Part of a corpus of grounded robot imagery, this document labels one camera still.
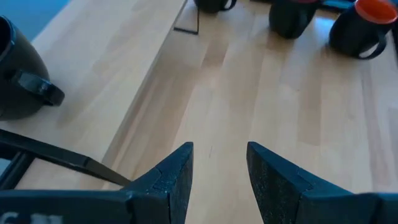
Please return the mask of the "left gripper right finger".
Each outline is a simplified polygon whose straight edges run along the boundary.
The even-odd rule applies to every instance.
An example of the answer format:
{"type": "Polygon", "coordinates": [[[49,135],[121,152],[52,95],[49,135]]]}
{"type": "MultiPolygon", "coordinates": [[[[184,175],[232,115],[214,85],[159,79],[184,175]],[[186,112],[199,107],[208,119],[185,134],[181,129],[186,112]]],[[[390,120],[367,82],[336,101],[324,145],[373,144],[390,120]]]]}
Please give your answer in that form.
{"type": "Polygon", "coordinates": [[[354,194],[254,141],[246,160],[264,224],[398,224],[398,194],[354,194]]]}

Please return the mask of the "black mug red interior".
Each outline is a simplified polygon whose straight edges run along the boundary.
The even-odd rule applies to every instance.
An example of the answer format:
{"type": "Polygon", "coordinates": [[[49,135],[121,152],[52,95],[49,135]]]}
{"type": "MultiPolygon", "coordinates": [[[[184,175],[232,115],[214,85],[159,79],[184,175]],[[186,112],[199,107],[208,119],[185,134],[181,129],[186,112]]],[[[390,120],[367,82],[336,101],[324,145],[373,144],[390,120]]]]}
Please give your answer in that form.
{"type": "Polygon", "coordinates": [[[269,12],[272,31],[286,39],[297,39],[312,21],[322,0],[274,0],[269,12]]]}

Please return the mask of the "wooden shelf black metal frame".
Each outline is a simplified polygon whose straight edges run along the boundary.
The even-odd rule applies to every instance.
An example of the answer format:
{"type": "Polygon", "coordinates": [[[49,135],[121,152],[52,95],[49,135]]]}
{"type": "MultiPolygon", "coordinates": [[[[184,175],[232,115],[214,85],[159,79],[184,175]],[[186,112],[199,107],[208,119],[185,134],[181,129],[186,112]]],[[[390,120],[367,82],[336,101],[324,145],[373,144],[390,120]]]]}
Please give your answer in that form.
{"type": "Polygon", "coordinates": [[[116,170],[141,95],[187,0],[72,0],[33,45],[65,93],[59,107],[0,121],[0,137],[88,156],[116,170]]]}

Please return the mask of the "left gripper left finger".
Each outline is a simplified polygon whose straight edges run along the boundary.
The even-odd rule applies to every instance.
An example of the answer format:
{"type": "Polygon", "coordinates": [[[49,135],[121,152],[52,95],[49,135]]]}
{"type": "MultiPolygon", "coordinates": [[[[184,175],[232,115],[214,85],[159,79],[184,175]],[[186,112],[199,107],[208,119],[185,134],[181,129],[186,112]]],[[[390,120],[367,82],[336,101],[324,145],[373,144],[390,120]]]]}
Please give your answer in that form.
{"type": "Polygon", "coordinates": [[[0,224],[184,224],[192,179],[185,142],[119,190],[0,191],[0,224]]]}

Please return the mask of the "black mug orange interior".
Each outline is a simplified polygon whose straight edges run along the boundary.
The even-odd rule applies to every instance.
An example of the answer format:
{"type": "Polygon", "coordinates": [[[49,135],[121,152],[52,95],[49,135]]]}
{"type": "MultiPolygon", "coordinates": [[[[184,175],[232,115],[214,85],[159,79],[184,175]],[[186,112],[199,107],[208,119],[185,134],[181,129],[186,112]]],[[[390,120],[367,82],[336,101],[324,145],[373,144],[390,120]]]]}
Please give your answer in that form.
{"type": "Polygon", "coordinates": [[[386,35],[398,21],[398,8],[390,0],[356,0],[340,14],[329,33],[329,46],[360,60],[379,56],[386,35]]]}

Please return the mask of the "black mug yellow interior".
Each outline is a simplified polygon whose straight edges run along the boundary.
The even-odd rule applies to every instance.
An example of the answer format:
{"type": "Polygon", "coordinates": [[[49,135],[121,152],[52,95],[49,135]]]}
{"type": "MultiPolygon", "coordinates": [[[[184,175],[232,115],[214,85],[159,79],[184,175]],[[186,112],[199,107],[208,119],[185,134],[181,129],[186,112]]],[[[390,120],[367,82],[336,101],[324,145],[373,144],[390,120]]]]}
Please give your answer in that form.
{"type": "Polygon", "coordinates": [[[219,11],[229,11],[235,7],[237,0],[193,0],[199,10],[214,14],[219,11]]]}

